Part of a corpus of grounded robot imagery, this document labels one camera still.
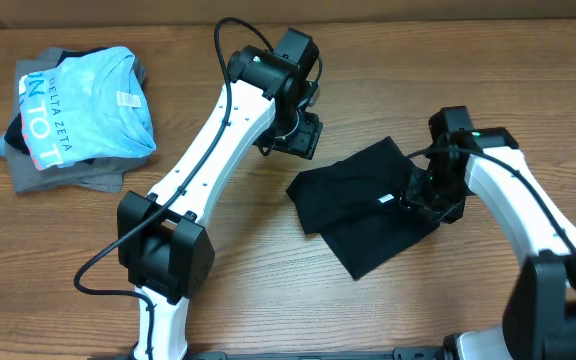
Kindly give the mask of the black t-shirt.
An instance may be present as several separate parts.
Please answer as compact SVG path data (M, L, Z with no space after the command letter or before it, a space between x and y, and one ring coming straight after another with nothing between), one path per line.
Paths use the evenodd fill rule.
M390 137L286 189L305 234L319 234L358 280L439 227L403 203L415 168Z

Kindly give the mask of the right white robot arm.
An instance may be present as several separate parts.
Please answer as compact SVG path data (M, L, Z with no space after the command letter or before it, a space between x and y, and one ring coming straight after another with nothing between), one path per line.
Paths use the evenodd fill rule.
M520 273L500 325L445 339L439 359L576 359L576 226L532 175L504 128L434 129L429 165L405 200L433 223L452 223L477 196L509 241Z

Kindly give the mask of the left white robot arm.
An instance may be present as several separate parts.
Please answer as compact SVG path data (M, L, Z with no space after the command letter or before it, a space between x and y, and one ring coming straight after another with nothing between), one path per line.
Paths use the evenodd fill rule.
M209 119L174 168L145 196L127 193L117 211L118 260L139 301L132 359L182 359L190 299L212 267L207 227L248 149L314 155L323 125L307 112L323 66L314 45L247 46L223 67L226 82Z

